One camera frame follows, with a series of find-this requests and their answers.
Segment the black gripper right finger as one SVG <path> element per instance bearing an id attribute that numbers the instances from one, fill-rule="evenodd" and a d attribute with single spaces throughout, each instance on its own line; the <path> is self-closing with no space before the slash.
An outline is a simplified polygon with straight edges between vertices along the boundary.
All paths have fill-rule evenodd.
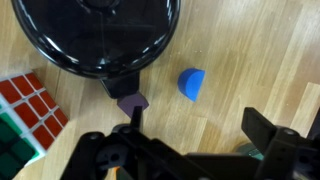
<path id="1" fill-rule="evenodd" d="M 277 127 L 253 107 L 244 109 L 241 129 L 262 154 L 277 131 Z"/>

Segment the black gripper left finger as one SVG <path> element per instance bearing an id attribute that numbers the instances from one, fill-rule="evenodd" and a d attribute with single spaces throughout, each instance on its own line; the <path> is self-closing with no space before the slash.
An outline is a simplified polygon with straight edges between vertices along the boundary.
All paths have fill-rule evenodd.
<path id="1" fill-rule="evenodd" d="M 143 126 L 143 107 L 142 106 L 134 107 L 130 126 L 138 131 L 142 130 L 142 126 Z"/>

